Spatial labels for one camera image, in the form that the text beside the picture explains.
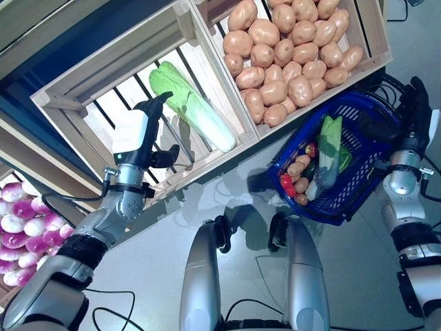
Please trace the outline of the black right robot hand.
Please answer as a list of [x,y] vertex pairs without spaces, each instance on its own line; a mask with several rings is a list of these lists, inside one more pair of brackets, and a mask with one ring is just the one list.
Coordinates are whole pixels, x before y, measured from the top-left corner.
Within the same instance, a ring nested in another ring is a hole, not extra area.
[[405,149],[425,149],[429,144],[432,109],[427,90],[419,77],[413,76],[410,83],[403,87],[400,106],[399,125],[376,121],[368,114],[360,113],[358,125],[361,131],[371,139],[402,144]]

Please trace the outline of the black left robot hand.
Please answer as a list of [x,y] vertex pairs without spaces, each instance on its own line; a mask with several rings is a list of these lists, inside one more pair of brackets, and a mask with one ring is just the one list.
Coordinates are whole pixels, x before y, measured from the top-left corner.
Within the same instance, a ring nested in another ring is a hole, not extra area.
[[142,169],[170,168],[176,162],[180,147],[172,145],[169,150],[152,151],[159,130],[159,120],[163,114],[163,104],[173,96],[172,92],[164,92],[154,99],[142,101],[135,105],[135,110],[140,110],[147,115],[147,127],[138,156]]

